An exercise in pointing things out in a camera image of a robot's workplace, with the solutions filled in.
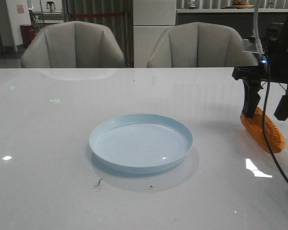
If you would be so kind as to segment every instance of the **red trash bin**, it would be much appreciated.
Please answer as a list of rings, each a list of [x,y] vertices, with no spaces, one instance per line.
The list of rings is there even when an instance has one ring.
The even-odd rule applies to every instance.
[[[20,25],[21,37],[23,38],[24,48],[28,48],[35,38],[33,25]]]

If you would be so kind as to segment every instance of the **plate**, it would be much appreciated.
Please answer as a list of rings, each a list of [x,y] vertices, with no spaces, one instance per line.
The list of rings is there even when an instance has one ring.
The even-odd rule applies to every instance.
[[[232,5],[232,6],[238,9],[248,9],[248,8],[253,7],[254,5]]]
[[[185,125],[155,114],[115,117],[98,125],[89,137],[89,145],[102,163],[134,174],[175,167],[192,144],[192,133]]]

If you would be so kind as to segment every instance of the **chair backrest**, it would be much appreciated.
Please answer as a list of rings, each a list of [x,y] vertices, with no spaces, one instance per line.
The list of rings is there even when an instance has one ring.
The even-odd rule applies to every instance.
[[[166,29],[147,63],[149,68],[253,65],[257,65],[257,60],[242,51],[242,38],[236,30],[199,22]]]
[[[21,58],[23,68],[122,68],[124,55],[111,30],[72,21],[43,28]]]

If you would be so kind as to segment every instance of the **white table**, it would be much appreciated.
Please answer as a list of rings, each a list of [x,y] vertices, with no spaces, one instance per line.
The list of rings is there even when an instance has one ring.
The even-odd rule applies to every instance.
[[[241,124],[231,73],[0,69],[0,230],[288,230],[288,185]],[[273,117],[283,92],[272,84],[267,113],[287,139],[277,159],[288,175],[288,120]],[[96,160],[91,131],[135,113],[190,129],[179,166],[131,176]]]

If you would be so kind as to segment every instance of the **kettle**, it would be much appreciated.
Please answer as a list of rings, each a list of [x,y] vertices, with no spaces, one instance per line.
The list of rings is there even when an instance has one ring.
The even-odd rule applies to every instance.
[[[55,5],[54,2],[52,2],[52,1],[48,1],[48,2],[46,3],[46,7],[47,7],[47,9],[50,9],[50,12],[54,12],[55,9],[56,9],[56,5]]]

